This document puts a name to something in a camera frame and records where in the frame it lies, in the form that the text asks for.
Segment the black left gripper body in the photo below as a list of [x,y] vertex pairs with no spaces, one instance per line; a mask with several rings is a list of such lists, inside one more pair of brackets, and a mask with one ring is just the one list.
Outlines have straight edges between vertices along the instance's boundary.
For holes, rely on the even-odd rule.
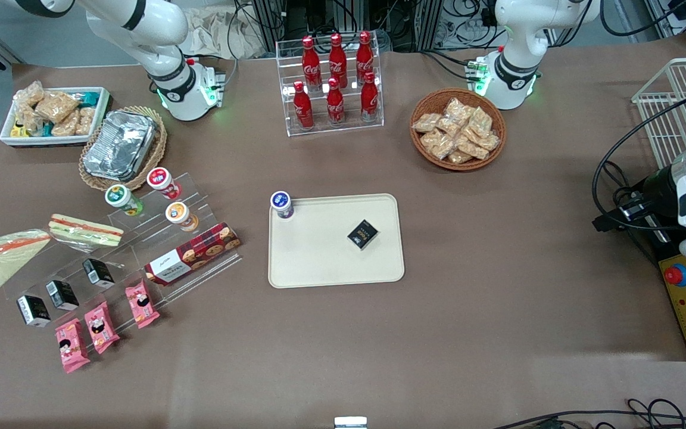
[[677,222],[678,197],[672,166],[665,166],[638,182],[643,214]]

